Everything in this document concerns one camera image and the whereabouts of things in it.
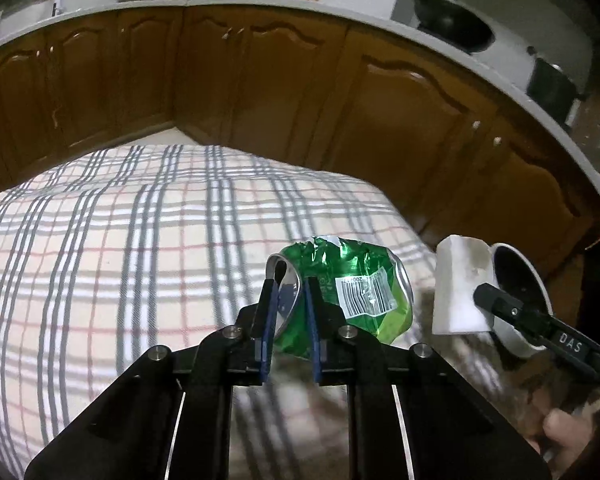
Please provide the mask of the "right hand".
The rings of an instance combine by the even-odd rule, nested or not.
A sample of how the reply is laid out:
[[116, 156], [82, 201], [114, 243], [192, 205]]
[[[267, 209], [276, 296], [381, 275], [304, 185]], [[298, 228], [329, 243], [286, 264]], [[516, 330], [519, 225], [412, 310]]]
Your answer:
[[521, 422], [527, 442], [559, 479], [592, 442], [599, 418], [600, 396], [568, 413], [556, 408], [547, 388], [539, 388], [528, 397]]

